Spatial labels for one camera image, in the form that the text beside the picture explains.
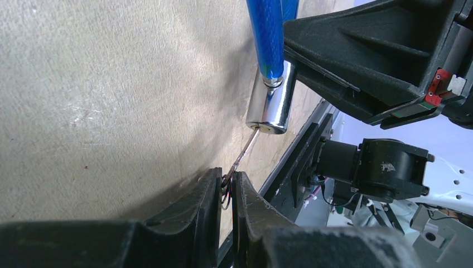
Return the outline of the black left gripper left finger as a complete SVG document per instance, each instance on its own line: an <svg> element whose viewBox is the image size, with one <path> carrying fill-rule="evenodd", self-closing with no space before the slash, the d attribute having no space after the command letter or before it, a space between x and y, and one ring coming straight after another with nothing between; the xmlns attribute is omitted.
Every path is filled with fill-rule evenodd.
<svg viewBox="0 0 473 268"><path fill-rule="evenodd" d="M208 170L193 189L146 221L42 221L1 225L2 267L216 267L221 177Z"/></svg>

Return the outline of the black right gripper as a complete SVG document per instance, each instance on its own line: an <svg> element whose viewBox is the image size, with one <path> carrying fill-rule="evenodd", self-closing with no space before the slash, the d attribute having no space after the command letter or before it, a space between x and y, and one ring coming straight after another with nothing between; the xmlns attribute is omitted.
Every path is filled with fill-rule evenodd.
<svg viewBox="0 0 473 268"><path fill-rule="evenodd" d="M472 129L472 1L373 1L287 21L297 79L384 130L446 116Z"/></svg>

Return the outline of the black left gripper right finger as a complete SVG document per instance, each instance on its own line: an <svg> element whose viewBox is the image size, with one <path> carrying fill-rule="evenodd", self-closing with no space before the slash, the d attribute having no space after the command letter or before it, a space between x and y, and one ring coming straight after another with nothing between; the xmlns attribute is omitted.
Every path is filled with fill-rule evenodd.
<svg viewBox="0 0 473 268"><path fill-rule="evenodd" d="M300 227L255 190L232 182L234 267L422 267L400 232L387 227Z"/></svg>

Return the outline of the small silver keys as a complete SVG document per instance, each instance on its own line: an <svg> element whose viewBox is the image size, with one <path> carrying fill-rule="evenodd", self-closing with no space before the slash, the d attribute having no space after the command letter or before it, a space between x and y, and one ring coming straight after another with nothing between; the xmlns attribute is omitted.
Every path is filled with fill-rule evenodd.
<svg viewBox="0 0 473 268"><path fill-rule="evenodd" d="M244 159L246 154L249 152L251 147L254 145L255 141L257 140L258 136L260 133L260 128L256 127L251 134L250 138L248 139L247 143L243 147L242 151L236 158L236 160L233 162L232 166L230 167L229 171L222 176L222 181L221 181L221 189L222 189L222 209L227 210L230 206L230 201L232 199L232 181L233 181L233 175L236 172L237 168L239 167L241 161Z"/></svg>

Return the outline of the blue cable lock loop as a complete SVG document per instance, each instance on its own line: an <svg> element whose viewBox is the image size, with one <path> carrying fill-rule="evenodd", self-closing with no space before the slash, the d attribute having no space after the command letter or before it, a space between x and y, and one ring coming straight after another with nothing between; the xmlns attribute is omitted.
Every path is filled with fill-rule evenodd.
<svg viewBox="0 0 473 268"><path fill-rule="evenodd" d="M247 1L258 70L246 124L262 133L287 131L296 82L295 65L284 58L283 24L298 15L298 1Z"/></svg>

